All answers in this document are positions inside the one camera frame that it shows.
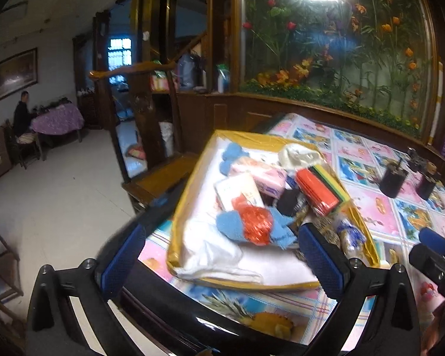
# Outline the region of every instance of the framed painting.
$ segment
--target framed painting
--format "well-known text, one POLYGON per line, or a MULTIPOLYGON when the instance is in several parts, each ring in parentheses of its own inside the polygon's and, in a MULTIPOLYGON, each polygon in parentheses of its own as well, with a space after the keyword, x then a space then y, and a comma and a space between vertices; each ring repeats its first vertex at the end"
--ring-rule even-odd
POLYGON ((38 83, 38 48, 18 53, 0 62, 0 101, 38 83))

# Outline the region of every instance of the pink cartoon tablecloth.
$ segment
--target pink cartoon tablecloth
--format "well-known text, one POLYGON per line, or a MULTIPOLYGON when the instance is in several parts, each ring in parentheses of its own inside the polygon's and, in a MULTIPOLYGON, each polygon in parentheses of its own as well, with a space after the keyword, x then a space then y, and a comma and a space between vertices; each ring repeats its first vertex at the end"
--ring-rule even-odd
MULTIPOLYGON (((300 115, 288 114, 269 134, 316 145, 335 169, 363 216, 381 260, 397 255, 411 278, 420 322, 426 325, 433 310, 443 301, 437 287, 408 262, 409 251, 419 242, 419 229, 428 226, 445 237, 445 188, 439 184, 428 201, 415 192, 419 175, 411 173, 396 199, 384 196, 376 185, 389 159, 406 158, 386 145, 344 131, 316 124, 300 115)), ((221 290, 195 285, 172 277, 166 269, 166 250, 171 222, 147 240, 139 260, 184 294, 232 320, 244 321, 241 312, 252 317, 269 312, 293 323, 290 340, 308 344, 323 326, 336 301, 323 290, 260 293, 221 290)), ((374 298, 367 298, 343 350, 354 348, 369 316, 374 298)))
POLYGON ((62 104, 32 120, 31 128, 46 135, 64 135, 84 126, 84 118, 72 103, 62 104))

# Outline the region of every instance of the window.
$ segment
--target window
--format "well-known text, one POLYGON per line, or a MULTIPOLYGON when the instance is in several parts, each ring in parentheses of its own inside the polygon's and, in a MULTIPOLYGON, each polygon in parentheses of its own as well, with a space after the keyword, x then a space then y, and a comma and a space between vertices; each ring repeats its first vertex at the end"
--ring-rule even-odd
MULTIPOLYGON (((115 70, 122 65, 132 64, 132 41, 130 39, 110 39, 108 48, 109 70, 115 70)), ((114 76, 110 78, 110 84, 124 82, 123 76, 114 76)))

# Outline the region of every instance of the glass display case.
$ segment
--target glass display case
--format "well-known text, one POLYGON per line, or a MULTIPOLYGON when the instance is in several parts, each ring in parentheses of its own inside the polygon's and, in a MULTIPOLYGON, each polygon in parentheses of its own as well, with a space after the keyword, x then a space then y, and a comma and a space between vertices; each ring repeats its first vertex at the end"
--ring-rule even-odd
POLYGON ((419 138, 437 63, 426 0, 242 0, 241 92, 419 138))

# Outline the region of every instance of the metal screw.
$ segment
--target metal screw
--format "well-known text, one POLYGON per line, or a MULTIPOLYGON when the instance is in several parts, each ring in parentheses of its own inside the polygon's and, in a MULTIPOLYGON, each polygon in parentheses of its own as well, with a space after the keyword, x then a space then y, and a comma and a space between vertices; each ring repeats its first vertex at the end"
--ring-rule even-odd
POLYGON ((349 263, 355 269, 361 268, 361 266, 363 265, 363 262, 359 258, 351 258, 349 260, 349 263))
POLYGON ((402 265, 401 263, 394 264, 394 269, 397 270, 397 272, 399 273, 405 272, 405 266, 402 265))
POLYGON ((96 260, 93 258, 88 258, 86 260, 84 260, 84 268, 85 269, 90 269, 92 268, 96 263, 96 260))
POLYGON ((53 267, 51 265, 43 265, 43 267, 41 268, 41 273, 42 274, 46 274, 49 271, 51 271, 53 267))

